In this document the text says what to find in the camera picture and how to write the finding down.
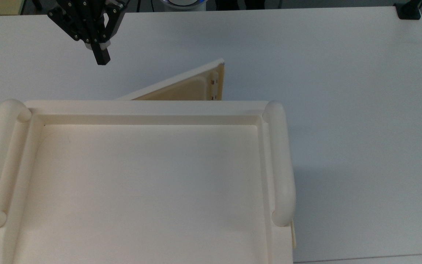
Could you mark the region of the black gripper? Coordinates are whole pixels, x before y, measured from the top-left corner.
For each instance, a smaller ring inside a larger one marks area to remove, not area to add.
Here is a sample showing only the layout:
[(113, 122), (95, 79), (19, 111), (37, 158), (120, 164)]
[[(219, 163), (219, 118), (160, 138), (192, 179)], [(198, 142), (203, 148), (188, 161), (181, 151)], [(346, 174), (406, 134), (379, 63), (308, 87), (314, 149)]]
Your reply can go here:
[(126, 10), (124, 0), (57, 0), (47, 16), (73, 40), (82, 40), (92, 50), (97, 65), (107, 65), (111, 60), (110, 39), (116, 35)]

